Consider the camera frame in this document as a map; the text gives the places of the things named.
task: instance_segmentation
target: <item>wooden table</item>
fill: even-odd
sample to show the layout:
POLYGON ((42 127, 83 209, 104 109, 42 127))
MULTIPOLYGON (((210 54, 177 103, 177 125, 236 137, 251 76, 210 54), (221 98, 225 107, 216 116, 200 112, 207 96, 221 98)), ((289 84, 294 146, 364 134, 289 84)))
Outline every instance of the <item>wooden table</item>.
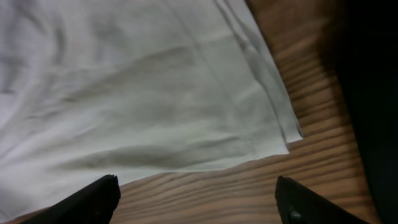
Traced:
POLYGON ((323 63, 343 21, 340 2, 248 4, 285 81, 305 139, 291 144, 286 156, 219 172, 159 174, 124 185, 111 223, 281 223, 274 199, 279 175, 294 178, 363 220, 379 223, 338 81, 323 63))

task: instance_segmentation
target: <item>wooden surface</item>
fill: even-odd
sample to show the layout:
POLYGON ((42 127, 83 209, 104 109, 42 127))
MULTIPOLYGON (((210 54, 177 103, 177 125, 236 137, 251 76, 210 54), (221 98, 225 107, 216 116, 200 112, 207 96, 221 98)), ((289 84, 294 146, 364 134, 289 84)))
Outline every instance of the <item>wooden surface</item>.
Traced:
POLYGON ((220 172, 160 174, 124 185, 111 223, 281 223, 274 199, 279 175, 379 223, 336 76, 322 65, 342 20, 338 1, 250 0, 249 5, 305 139, 291 144, 287 156, 220 172))

